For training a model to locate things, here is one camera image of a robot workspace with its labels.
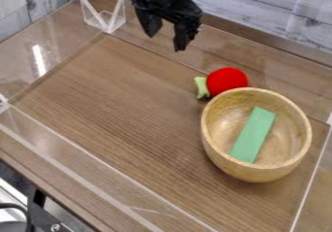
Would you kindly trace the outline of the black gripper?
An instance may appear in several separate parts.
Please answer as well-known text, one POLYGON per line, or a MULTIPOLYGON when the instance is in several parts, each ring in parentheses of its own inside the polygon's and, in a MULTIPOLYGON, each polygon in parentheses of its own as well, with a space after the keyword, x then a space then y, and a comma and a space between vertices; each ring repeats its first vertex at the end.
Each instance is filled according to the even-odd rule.
POLYGON ((203 10, 193 0, 132 0, 135 12, 145 34, 153 38, 164 23, 173 22, 173 48, 187 49, 200 30, 203 10))

